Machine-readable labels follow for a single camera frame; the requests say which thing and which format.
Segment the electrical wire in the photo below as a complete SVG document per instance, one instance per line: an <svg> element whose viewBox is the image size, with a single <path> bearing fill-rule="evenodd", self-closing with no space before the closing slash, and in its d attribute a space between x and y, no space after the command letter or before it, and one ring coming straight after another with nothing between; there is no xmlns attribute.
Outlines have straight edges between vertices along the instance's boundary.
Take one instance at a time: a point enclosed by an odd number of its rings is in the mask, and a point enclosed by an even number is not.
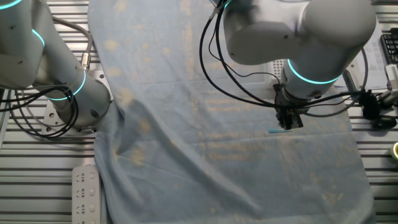
<svg viewBox="0 0 398 224"><path fill-rule="evenodd" d="M22 97L25 97L25 96L24 96L24 91L23 91L23 90L21 90L21 95L22 95ZM43 125L46 126L46 127L56 128L56 127L62 127L62 126L65 125L65 123L63 123L63 124L46 124L46 123L44 123L43 121L41 121L39 118L37 118L37 117L35 116L35 114L33 114L32 110L31 110L30 107L29 107L29 105L26 105L25 108L26 108L27 112L30 114L30 116L31 116L33 119L35 119L37 122L39 122L40 124L43 124Z"/></svg>
<svg viewBox="0 0 398 224"><path fill-rule="evenodd" d="M56 89L53 89L52 91L55 91L55 90L64 92L66 90L66 88L65 87L57 87ZM72 98L73 98L72 92L66 91L64 94L67 97L68 101L72 102ZM41 93L35 94L34 99L36 99L36 97L39 95L41 95ZM15 97L17 100L20 100L18 97L17 91L16 91ZM18 125L18 127L20 127L26 133L34 135L34 136L39 136L42 138L57 138L57 137L62 136L63 134L65 134L67 131L69 131L73 127L73 125L76 123L76 120L77 120L78 114L79 114L78 104L77 104L77 101L75 100L75 101L73 101L73 104L71 106L71 116L70 116L69 120L63 125L63 128L61 128L60 130L58 130L54 133L51 133L51 134L40 134L33 128L31 123L29 122L29 120L26 118L24 112L22 111L23 105L21 105L19 101L16 101L16 102L17 102L18 106L12 107L12 110L11 110L11 116L12 116L13 120L15 121L15 123ZM19 109L19 111L21 112L22 118L24 119L26 124L30 127L30 130L22 127L20 122L18 122L18 120L16 119L16 116L14 114L14 110L16 110L16 109Z"/></svg>
<svg viewBox="0 0 398 224"><path fill-rule="evenodd" d="M59 24L62 24L64 26L67 26L67 27L70 27L72 29L75 29L75 30L78 30L78 31L82 32L88 39L88 44L87 44L87 48L85 50L85 53L90 53L91 48L93 46L93 37L91 36L91 34L86 29L82 28L81 26L79 26L79 25L77 25L75 23L66 21L64 19L60 19L60 18L55 17L55 16L52 17L52 20L55 21L55 22L58 22Z"/></svg>
<svg viewBox="0 0 398 224"><path fill-rule="evenodd" d="M213 39L214 39L214 36L215 36L215 35L216 35L216 30L214 30L213 35L211 36L211 39L210 39L210 42L209 42L208 50L209 50L210 55L211 55L213 58L217 59L218 61L221 61L221 59L219 59L217 56L215 56L215 55L213 54L213 52L211 51L211 43L213 42ZM231 66L229 66L227 63L225 63L225 64L226 64L226 66L227 66L233 73L235 73L235 75L237 75L237 76L239 76L239 77L246 78L246 77L250 77L250 76L252 76L252 75L260 75L260 74L263 74L263 75L271 75L271 76L273 76L273 77L278 81L278 83L280 84L279 78L278 78L276 75L272 74L272 73L269 73L269 72L253 72L253 73L250 73L250 74L247 74L247 75L241 75L241 74L239 74L238 72L236 72Z"/></svg>

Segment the cyan led ring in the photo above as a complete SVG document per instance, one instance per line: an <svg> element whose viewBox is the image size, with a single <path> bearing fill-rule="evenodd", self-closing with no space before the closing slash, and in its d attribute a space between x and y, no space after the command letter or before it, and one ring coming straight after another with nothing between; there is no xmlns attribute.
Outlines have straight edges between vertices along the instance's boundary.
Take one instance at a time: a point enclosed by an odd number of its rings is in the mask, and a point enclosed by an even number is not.
<svg viewBox="0 0 398 224"><path fill-rule="evenodd" d="M324 85L324 84L333 83L333 82L337 81L337 79L339 79L340 76L341 76L341 75L340 75L339 77L335 78L334 80L330 80L330 81L326 81L326 82L313 81L313 80L309 80L309 79L307 79L307 78L304 78L304 77L301 76L298 72L296 72L296 70L293 68L292 63L290 62L289 59L287 59L287 63L289 64L289 67L290 67L291 71L294 73L294 75L296 75L297 77L301 78L302 80L304 80L304 81L306 81L306 82L309 82L309 83L312 83L312 84Z"/></svg>
<svg viewBox="0 0 398 224"><path fill-rule="evenodd" d="M84 72L85 72L85 76L84 76L84 79L83 79L83 83L81 84L81 86L79 87L79 89L77 89L76 92L74 92L73 96L76 95L76 94L83 88L83 85L84 85L85 82L86 82L86 70L84 70ZM67 99L67 97L64 97L64 98L61 98L61 99L53 99L53 98L49 98L49 97L47 97L47 98L48 98L49 100L56 100L56 101L59 101L59 100L66 100L66 99Z"/></svg>

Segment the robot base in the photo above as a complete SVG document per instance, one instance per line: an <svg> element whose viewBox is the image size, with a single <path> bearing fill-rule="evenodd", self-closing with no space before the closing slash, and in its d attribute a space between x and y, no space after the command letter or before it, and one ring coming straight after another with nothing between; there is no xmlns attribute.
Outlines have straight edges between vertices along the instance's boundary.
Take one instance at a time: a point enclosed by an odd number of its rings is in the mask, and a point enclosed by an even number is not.
<svg viewBox="0 0 398 224"><path fill-rule="evenodd" d="M109 91L109 94L111 95L111 101L113 101L113 95L111 92L111 89L109 88L109 83L103 74L102 71L95 70L95 71L89 71L89 75L96 80L99 80L102 82L106 88ZM58 124L63 124L64 122L61 120L61 118L58 116L57 111L55 110L53 104L51 101L47 102L47 107L45 109L45 114L44 114L44 123L50 124L50 125L58 125ZM88 127L72 127L68 132L64 134L64 136L84 136L87 134L92 134L97 132L97 130L100 129L102 123L102 119L98 121L95 125L88 126ZM58 131L61 127L46 127L42 125L42 133L43 134L52 134L56 131Z"/></svg>

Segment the slotted metal surface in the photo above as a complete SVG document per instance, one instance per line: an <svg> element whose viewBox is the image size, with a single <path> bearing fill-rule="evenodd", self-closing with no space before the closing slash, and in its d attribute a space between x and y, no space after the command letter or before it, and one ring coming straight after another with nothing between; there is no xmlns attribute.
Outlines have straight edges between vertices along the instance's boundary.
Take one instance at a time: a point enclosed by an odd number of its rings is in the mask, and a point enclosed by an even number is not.
<svg viewBox="0 0 398 224"><path fill-rule="evenodd" d="M47 1L54 15L87 26L88 1ZM398 27L398 5L375 6L384 31ZM83 34L65 26L56 27L80 59L86 48ZM91 52L92 70L102 70L98 54ZM42 118L47 100L34 102L32 110ZM398 118L396 111L388 112ZM370 131L361 117L361 109L349 110L359 152L376 199L377 222L398 223L397 163L389 148L398 141L398 128L389 132ZM31 117L34 127L41 126ZM4 139L0 150L0 224L54 223L72 221L72 169L94 163L95 135L63 141L39 141L22 132L13 120L6 120L0 132Z"/></svg>

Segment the white robotic arm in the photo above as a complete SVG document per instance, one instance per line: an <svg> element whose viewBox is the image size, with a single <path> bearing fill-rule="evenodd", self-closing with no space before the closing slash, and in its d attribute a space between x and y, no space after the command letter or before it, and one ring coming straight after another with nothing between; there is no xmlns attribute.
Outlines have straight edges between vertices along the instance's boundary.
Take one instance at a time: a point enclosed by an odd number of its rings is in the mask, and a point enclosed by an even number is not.
<svg viewBox="0 0 398 224"><path fill-rule="evenodd" d="M301 127L299 116L292 117L308 109L280 109L297 108L325 94L376 26L373 7L363 0L232 0L222 15L228 53L235 62L258 65L287 59L282 84L275 88L277 117L285 129Z"/></svg>

